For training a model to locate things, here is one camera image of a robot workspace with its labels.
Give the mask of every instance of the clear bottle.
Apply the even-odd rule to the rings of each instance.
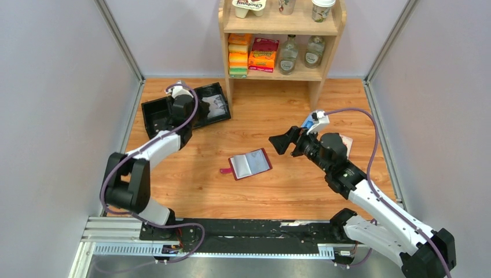
[[[321,36],[311,36],[305,52],[305,67],[316,68],[322,61],[325,41]]]
[[[280,48],[280,73],[291,74],[295,69],[297,56],[298,45],[295,42],[295,35],[288,35],[288,40],[281,44]]]

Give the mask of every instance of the wooden tabletop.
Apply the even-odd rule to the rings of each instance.
[[[223,79],[183,79],[199,87]],[[141,102],[165,95],[177,79],[148,79]],[[185,148],[162,161],[151,172],[152,197],[173,209],[176,217],[261,218],[328,220],[344,207],[370,216],[331,191],[324,172],[305,157],[276,154],[268,137],[301,125],[309,114],[306,82],[237,80],[233,119],[193,131]],[[318,107],[326,111],[359,107],[369,110],[360,79],[328,79]],[[359,112],[329,116],[323,132],[338,132],[353,139],[350,160],[366,171],[375,134],[368,117]],[[133,124],[127,150],[149,140],[141,106]],[[265,148],[273,169],[243,180],[221,174],[228,158]],[[386,164],[379,147],[372,179],[394,198]]]

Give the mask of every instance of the open black case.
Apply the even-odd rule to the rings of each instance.
[[[208,117],[198,121],[194,126],[195,129],[231,118],[229,104],[220,83],[195,88],[195,92],[200,100],[210,103]],[[141,104],[145,130],[150,139],[168,125],[170,108],[171,96]]]

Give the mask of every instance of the open wallet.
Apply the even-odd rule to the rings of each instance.
[[[229,163],[230,168],[220,169],[220,173],[232,173],[235,180],[257,175],[273,168],[264,148],[232,156],[229,158]]]

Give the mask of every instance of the yogurt container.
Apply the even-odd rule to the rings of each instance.
[[[327,18],[336,0],[312,0],[312,3],[314,4],[312,7],[312,19],[320,23]]]
[[[232,5],[235,7],[235,16],[244,19],[249,10],[256,16],[262,16],[266,0],[232,0]]]

